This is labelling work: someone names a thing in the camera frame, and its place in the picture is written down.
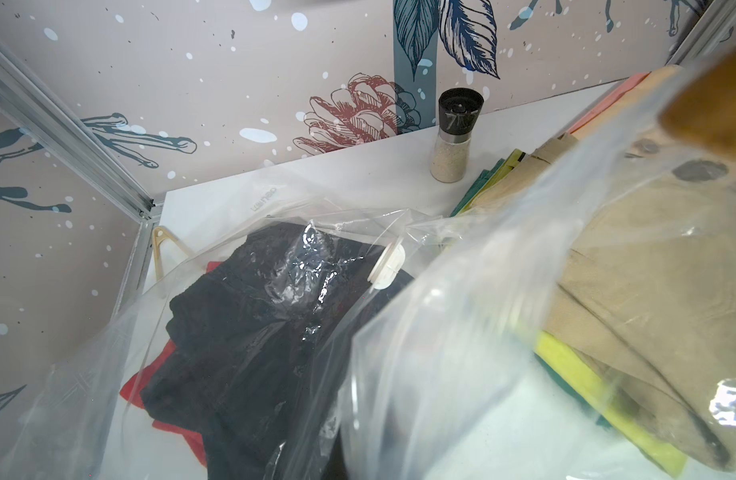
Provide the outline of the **beige corduroy trousers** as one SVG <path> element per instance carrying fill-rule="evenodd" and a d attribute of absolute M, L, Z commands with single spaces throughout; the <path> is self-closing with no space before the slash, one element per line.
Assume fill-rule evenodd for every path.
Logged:
<path fill-rule="evenodd" d="M 544 331 L 687 463 L 736 474 L 736 162 L 648 138 L 627 157 L 638 179 L 578 237 Z"/>

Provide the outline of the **yellow trousers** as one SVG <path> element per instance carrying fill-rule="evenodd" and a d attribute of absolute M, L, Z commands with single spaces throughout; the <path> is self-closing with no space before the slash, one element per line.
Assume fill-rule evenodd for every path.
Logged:
<path fill-rule="evenodd" d="M 522 161 L 526 157 L 528 156 L 525 152 L 515 149 L 507 158 L 499 160 L 493 168 L 499 169 L 497 164 L 502 160 Z M 503 176 L 504 173 L 499 174 L 495 181 L 500 181 Z M 653 460 L 658 467 L 665 470 L 670 476 L 680 476 L 686 466 L 687 455 L 673 445 L 656 439 L 638 425 L 634 420 L 632 407 L 623 400 L 613 399 L 600 375 L 588 366 L 572 348 L 571 350 L 580 358 L 581 366 L 576 367 L 570 373 L 563 373 L 566 381 L 589 402 L 596 412 L 601 413 L 613 425 L 615 430 L 638 447 L 646 457 Z"/>

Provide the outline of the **clear plastic vacuum bag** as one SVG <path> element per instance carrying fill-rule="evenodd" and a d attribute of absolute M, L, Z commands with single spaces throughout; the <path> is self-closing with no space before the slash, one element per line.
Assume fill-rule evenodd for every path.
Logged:
<path fill-rule="evenodd" d="M 261 171 L 191 235 L 194 256 L 53 366 L 19 421 L 0 479 L 211 479 L 179 436 L 152 427 L 121 387 L 171 340 L 170 303 L 247 236 L 276 222 L 313 225 L 383 253 L 370 273 L 412 280 L 352 337 L 334 407 L 343 479 L 736 479 L 689 461 L 672 477 L 616 430 L 595 424 L 535 356 L 569 252 L 638 174 L 628 151 L 670 136 L 659 115 L 720 60 L 681 69 L 591 136 L 555 138 L 531 157 L 531 184 L 498 181 L 453 217 L 368 209 L 290 173 Z"/>

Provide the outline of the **green trousers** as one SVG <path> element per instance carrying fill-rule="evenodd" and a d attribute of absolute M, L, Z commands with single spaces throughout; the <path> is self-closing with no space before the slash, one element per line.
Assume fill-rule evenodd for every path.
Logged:
<path fill-rule="evenodd" d="M 522 161 L 502 160 L 497 166 L 499 169 L 493 168 L 492 170 L 483 170 L 481 172 L 480 176 L 454 208 L 451 217 L 472 208 L 475 197 L 478 194 L 484 195 L 490 188 L 495 188 L 498 185 L 495 179 L 499 174 L 504 173 L 504 176 L 500 179 L 502 182 L 518 180 L 520 175 L 523 175 L 527 178 L 528 184 L 531 184 L 551 164 L 528 156 Z M 598 427 L 609 431 L 613 429 L 613 425 L 604 416 L 596 412 L 589 402 L 576 392 L 573 386 L 563 377 L 563 373 L 570 373 L 576 367 L 581 366 L 580 358 L 572 352 L 570 347 L 560 342 L 553 335 L 542 331 L 535 345 L 535 356 L 539 359 L 542 367 L 549 374 L 552 381 L 570 398 L 573 398 L 577 402 L 583 413 L 593 413 L 595 424 Z"/>

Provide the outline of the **brown trousers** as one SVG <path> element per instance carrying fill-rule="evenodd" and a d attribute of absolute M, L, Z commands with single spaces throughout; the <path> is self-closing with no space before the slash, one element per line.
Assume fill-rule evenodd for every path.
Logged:
<path fill-rule="evenodd" d="M 736 49 L 684 88 L 659 123 L 679 141 L 736 160 Z"/>

